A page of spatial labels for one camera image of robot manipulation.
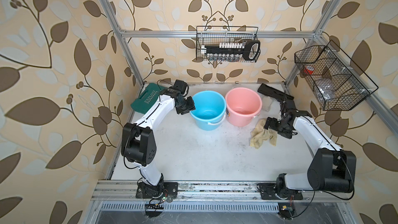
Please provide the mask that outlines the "blue plastic bucket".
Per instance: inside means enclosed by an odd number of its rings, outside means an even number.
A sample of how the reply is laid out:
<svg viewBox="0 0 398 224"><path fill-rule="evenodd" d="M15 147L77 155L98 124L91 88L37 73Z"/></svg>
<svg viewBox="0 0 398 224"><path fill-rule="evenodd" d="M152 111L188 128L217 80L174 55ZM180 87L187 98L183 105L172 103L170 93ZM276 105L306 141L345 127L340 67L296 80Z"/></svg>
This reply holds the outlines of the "blue plastic bucket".
<svg viewBox="0 0 398 224"><path fill-rule="evenodd" d="M227 103L223 95L215 91L201 91L192 97L195 110L190 114L196 125L204 131L217 129L226 119Z"/></svg>

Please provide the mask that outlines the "beige cleaning cloth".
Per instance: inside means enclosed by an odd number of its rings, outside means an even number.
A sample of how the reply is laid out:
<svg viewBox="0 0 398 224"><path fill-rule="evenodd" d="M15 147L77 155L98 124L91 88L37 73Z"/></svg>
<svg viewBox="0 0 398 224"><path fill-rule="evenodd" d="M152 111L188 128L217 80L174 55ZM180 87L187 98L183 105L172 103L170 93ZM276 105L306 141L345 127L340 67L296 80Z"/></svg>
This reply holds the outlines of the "beige cleaning cloth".
<svg viewBox="0 0 398 224"><path fill-rule="evenodd" d="M277 132L272 129L265 129L266 119L260 119L256 127L251 131L250 146L259 149L263 142L269 141L273 146L277 143Z"/></svg>

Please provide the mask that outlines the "pink plastic bucket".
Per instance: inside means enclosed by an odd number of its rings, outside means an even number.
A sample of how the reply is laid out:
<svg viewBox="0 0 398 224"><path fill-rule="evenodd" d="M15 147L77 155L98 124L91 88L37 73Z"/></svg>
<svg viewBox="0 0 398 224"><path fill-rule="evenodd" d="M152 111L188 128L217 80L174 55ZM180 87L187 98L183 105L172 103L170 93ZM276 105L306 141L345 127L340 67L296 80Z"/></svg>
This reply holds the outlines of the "pink plastic bucket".
<svg viewBox="0 0 398 224"><path fill-rule="evenodd" d="M262 99L258 93L244 87L228 91L225 100L227 121L236 127L249 125L262 109Z"/></svg>

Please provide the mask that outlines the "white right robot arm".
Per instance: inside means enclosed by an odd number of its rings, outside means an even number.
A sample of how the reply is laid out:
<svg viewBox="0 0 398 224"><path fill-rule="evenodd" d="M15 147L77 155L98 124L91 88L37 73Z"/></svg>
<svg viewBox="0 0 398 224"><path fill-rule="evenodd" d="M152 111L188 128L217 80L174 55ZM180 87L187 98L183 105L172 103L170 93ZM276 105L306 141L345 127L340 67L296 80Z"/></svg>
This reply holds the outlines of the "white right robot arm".
<svg viewBox="0 0 398 224"><path fill-rule="evenodd" d="M280 174L276 179L277 194L289 191L323 191L354 193L356 156L344 151L318 127L311 114L295 108L294 100L278 100L281 119L268 117L264 128L290 139L301 135L313 159L304 173Z"/></svg>

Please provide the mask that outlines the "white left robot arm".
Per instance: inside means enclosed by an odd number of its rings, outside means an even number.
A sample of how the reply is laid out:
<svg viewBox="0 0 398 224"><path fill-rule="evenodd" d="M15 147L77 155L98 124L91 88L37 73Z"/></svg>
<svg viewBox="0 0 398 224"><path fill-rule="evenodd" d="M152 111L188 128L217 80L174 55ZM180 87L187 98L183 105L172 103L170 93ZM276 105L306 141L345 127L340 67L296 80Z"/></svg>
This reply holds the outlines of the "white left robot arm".
<svg viewBox="0 0 398 224"><path fill-rule="evenodd" d="M166 115L176 110L184 115L195 110L193 98L188 96L189 86L182 80L176 80L168 88L162 89L153 106L134 123L126 123L122 130L121 155L123 161L134 164L141 176L142 193L149 198L159 198L166 193L163 174L153 161L157 152L154 130Z"/></svg>

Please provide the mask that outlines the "clear bag with white part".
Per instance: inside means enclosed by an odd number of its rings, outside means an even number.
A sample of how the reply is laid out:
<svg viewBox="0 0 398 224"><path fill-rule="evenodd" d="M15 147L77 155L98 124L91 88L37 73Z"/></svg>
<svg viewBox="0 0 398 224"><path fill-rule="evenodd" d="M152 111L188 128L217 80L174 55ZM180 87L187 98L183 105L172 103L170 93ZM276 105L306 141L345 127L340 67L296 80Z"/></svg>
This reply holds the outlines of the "clear bag with white part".
<svg viewBox="0 0 398 224"><path fill-rule="evenodd" d="M269 112L273 101L274 100L271 97L268 97L268 96L264 97L262 99L262 109L266 112Z"/></svg>

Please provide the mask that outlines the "green tool case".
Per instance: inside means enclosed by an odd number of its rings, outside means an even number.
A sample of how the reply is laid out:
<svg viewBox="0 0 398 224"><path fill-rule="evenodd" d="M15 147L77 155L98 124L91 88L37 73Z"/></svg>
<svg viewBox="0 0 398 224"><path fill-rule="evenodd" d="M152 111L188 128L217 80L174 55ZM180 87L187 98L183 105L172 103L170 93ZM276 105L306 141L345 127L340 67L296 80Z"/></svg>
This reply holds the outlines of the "green tool case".
<svg viewBox="0 0 398 224"><path fill-rule="evenodd" d="M131 108L138 113L145 114L159 100L160 91L165 89L154 83L150 83L143 90L140 96L131 104Z"/></svg>

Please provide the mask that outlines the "black plastic tray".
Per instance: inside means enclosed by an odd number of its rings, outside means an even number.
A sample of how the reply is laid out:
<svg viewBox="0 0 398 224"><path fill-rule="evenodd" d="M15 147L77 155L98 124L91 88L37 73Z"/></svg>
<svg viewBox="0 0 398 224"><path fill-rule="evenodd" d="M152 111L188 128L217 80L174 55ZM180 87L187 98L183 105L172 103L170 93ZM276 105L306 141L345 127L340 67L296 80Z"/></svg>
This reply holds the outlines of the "black plastic tray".
<svg viewBox="0 0 398 224"><path fill-rule="evenodd" d="M277 90L277 89L270 87L266 84L260 85L260 87L258 88L258 93L261 93L265 96L271 97L280 103L285 102L286 100L288 100L288 101L294 100L293 96L288 95L288 94L284 93L283 91Z"/></svg>

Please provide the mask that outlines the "clear plastic bag in basket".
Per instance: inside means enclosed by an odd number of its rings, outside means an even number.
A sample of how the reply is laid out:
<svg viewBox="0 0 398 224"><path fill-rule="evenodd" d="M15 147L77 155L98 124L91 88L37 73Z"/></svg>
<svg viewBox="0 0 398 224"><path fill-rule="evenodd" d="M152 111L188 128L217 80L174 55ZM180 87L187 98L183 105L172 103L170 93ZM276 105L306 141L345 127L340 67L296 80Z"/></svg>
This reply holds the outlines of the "clear plastic bag in basket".
<svg viewBox="0 0 398 224"><path fill-rule="evenodd" d="M318 87L320 94L324 100L331 100L335 98L335 88L331 79L322 78L315 81L316 86Z"/></svg>

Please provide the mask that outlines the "red tape roll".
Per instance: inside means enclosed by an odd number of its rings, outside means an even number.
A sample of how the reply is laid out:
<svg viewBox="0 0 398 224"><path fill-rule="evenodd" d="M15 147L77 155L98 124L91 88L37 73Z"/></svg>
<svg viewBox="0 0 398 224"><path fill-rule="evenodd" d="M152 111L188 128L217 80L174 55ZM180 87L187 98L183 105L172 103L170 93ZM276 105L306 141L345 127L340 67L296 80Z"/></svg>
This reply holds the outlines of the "red tape roll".
<svg viewBox="0 0 398 224"><path fill-rule="evenodd" d="M312 75L314 71L315 71L315 68L311 65L306 65L303 68L304 75Z"/></svg>

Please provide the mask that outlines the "black socket set holder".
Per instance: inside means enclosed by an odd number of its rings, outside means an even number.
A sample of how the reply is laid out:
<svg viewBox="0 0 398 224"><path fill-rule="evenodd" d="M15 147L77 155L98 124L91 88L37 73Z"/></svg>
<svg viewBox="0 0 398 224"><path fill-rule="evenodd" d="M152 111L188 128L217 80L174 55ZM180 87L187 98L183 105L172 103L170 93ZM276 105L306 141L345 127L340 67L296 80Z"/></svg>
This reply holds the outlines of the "black socket set holder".
<svg viewBox="0 0 398 224"><path fill-rule="evenodd" d="M199 54L209 61L256 62L261 54L260 46L259 40L202 45L199 49Z"/></svg>

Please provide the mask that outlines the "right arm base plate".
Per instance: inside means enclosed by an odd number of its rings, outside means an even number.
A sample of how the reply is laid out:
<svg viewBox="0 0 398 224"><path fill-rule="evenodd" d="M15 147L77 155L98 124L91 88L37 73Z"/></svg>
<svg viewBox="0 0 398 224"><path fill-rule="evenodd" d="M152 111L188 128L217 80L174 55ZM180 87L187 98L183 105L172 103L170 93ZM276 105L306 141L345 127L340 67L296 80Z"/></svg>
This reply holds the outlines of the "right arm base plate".
<svg viewBox="0 0 398 224"><path fill-rule="evenodd" d="M285 186L280 188L276 183L258 183L257 190L262 200L303 200L300 191Z"/></svg>

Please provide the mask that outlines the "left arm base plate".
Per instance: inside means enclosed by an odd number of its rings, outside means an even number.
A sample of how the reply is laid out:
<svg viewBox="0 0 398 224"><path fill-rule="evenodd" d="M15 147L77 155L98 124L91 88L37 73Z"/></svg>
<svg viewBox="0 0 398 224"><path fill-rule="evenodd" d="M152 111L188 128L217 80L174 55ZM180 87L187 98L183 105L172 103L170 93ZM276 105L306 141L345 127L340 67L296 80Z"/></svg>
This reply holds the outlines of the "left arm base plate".
<svg viewBox="0 0 398 224"><path fill-rule="evenodd" d="M158 199L166 197L166 199L175 199L178 194L177 182L160 181L157 186L149 185L143 181L137 184L137 199Z"/></svg>

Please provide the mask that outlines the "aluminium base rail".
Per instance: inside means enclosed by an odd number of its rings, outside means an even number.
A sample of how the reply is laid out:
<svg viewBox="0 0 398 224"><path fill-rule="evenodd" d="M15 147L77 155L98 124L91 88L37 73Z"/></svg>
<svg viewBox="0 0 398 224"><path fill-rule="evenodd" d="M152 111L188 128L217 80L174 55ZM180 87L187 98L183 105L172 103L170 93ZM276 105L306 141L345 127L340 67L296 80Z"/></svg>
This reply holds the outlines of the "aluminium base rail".
<svg viewBox="0 0 398 224"><path fill-rule="evenodd" d="M349 213L349 203L324 192L299 190L292 196L278 197L273 186L273 182L256 181L166 181L162 196L150 197L139 181L101 180L92 195L89 213L277 213L286 209L292 214L317 204L337 207L343 216Z"/></svg>

